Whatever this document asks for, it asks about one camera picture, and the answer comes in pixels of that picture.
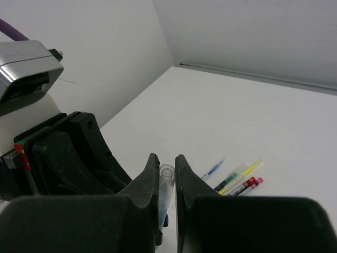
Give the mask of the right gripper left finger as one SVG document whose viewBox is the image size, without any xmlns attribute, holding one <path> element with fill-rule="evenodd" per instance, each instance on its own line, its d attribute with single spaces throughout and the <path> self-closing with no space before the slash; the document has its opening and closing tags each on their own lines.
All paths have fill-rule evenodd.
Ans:
<svg viewBox="0 0 337 253">
<path fill-rule="evenodd" d="M 20 197 L 1 213 L 1 252 L 154 252 L 160 162 L 115 195 Z"/>
</svg>

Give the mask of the aluminium frame rail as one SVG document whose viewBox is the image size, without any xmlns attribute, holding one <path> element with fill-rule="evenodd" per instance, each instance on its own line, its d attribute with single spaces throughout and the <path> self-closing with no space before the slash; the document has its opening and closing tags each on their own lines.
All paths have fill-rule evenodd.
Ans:
<svg viewBox="0 0 337 253">
<path fill-rule="evenodd" d="M 336 96 L 336 85 L 331 86 L 331 85 L 316 84 L 316 83 L 310 83 L 310 82 L 304 82 L 304 81 L 287 80 L 287 79 L 282 79 L 278 77 L 256 75 L 256 74 L 220 69 L 217 67 L 188 64 L 188 63 L 180 63 L 177 67 Z"/>
</svg>

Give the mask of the magenta pen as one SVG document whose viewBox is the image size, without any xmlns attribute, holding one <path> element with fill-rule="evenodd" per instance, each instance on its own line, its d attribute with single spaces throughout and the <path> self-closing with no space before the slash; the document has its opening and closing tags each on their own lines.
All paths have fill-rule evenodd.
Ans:
<svg viewBox="0 0 337 253">
<path fill-rule="evenodd" d="M 263 183 L 263 179 L 262 178 L 258 178 L 257 181 L 255 183 L 253 183 L 251 186 L 249 186 L 247 189 L 245 189 L 243 192 L 241 192 L 239 194 L 239 197 L 241 196 L 246 196 L 247 194 L 249 194 L 251 191 L 253 191 L 257 186 L 259 186 L 260 184 Z"/>
</svg>

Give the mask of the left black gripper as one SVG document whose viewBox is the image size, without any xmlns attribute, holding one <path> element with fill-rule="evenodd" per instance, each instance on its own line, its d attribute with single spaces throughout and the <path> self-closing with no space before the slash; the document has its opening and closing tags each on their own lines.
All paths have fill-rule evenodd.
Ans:
<svg viewBox="0 0 337 253">
<path fill-rule="evenodd" d="M 131 181 L 92 113 L 59 113 L 12 138 L 1 156 L 1 200 L 117 194 Z"/>
</svg>

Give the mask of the yellow pen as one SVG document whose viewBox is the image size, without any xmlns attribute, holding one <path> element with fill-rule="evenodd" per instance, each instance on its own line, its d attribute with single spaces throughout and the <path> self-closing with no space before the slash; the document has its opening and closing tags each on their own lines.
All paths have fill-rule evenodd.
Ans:
<svg viewBox="0 0 337 253">
<path fill-rule="evenodd" d="M 249 173 L 251 173 L 253 170 L 255 170 L 261 163 L 263 162 L 263 159 L 259 159 L 246 169 L 242 169 L 240 173 L 232 180 L 230 181 L 226 186 L 224 186 L 221 190 L 218 191 L 219 194 L 224 195 L 225 193 L 229 192 L 232 188 L 234 188 L 236 185 L 238 185 Z"/>
</svg>

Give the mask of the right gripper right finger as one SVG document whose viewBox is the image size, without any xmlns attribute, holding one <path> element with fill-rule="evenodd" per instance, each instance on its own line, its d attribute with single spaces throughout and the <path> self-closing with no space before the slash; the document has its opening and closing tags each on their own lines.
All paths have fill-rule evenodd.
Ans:
<svg viewBox="0 0 337 253">
<path fill-rule="evenodd" d="M 223 197 L 183 155 L 175 159 L 178 252 L 336 252 L 336 234 L 314 200 Z"/>
</svg>

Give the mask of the green pen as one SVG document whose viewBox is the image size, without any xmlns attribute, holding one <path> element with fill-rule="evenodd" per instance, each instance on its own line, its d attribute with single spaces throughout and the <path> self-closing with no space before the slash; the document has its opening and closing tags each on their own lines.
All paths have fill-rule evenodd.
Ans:
<svg viewBox="0 0 337 253">
<path fill-rule="evenodd" d="M 231 181 L 233 181 L 241 172 L 243 172 L 246 169 L 247 169 L 247 166 L 245 164 L 239 165 L 236 169 L 234 169 L 232 172 L 230 172 L 227 175 L 227 177 L 214 188 L 214 190 L 219 192 L 227 184 L 229 184 Z"/>
</svg>

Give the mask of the light blue pen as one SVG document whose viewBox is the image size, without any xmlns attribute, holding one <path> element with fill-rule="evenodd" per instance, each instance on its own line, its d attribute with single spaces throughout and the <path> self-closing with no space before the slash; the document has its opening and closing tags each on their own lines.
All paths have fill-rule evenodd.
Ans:
<svg viewBox="0 0 337 253">
<path fill-rule="evenodd" d="M 175 169 L 169 164 L 160 167 L 160 183 L 158 195 L 158 220 L 159 230 L 162 231 L 166 219 L 167 209 L 171 203 L 171 197 L 175 185 Z"/>
</svg>

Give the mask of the red pen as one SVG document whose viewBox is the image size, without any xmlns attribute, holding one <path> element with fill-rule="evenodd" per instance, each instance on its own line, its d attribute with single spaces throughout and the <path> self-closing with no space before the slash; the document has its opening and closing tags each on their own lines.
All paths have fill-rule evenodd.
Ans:
<svg viewBox="0 0 337 253">
<path fill-rule="evenodd" d="M 251 177 L 248 180 L 246 180 L 245 182 L 243 182 L 241 185 L 239 185 L 238 187 L 236 187 L 234 190 L 232 190 L 231 192 L 229 192 L 227 196 L 238 196 L 240 193 L 242 193 L 244 190 L 246 190 L 248 187 L 250 187 L 251 185 L 256 183 L 256 178 L 255 177 Z"/>
</svg>

